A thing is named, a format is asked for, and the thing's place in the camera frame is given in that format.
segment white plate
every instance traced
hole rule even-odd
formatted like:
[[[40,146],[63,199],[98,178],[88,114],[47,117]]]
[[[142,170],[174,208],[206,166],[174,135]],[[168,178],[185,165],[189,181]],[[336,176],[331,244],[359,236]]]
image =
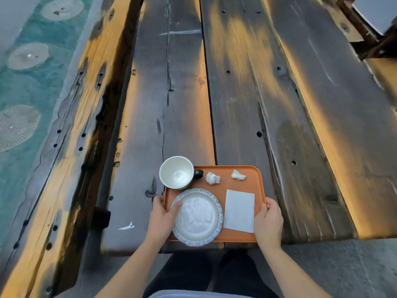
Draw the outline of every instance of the white plate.
[[[185,190],[172,202],[182,201],[172,232],[182,243],[191,247],[213,241],[222,228],[223,211],[215,195],[208,190]]]

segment white paper napkin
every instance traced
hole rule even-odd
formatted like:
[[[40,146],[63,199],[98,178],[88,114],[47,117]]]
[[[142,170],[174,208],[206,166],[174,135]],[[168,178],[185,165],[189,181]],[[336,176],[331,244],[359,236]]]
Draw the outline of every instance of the white paper napkin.
[[[226,191],[224,228],[254,233],[255,194]]]

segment turquoise water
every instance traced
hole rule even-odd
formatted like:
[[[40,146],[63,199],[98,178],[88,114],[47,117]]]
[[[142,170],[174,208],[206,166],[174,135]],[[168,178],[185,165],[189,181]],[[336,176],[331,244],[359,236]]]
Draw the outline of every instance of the turquoise water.
[[[9,50],[11,53],[22,44],[39,42],[49,46],[49,58],[30,70],[11,70],[6,65],[0,69],[0,111],[23,104],[33,106],[41,113],[32,138],[0,153],[0,249],[24,200],[33,162],[46,139],[63,80],[93,0],[81,0],[84,9],[80,14],[58,22],[40,15],[43,6],[50,1],[41,0]]]

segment leg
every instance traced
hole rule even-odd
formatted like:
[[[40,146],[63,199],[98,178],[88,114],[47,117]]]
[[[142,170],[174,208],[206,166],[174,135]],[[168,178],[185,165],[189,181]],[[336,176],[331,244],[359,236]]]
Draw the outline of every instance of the leg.
[[[212,265],[204,252],[177,252],[146,287],[143,297],[160,290],[206,291]]]
[[[246,250],[230,250],[222,258],[214,292],[257,297],[278,298],[263,283],[255,262]]]

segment person's right hand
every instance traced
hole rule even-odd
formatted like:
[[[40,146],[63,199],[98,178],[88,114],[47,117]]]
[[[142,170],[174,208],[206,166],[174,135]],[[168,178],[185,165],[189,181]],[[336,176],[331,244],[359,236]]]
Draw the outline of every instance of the person's right hand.
[[[263,254],[281,249],[281,234],[283,231],[283,216],[277,202],[269,197],[262,204],[261,211],[254,220],[254,233]]]

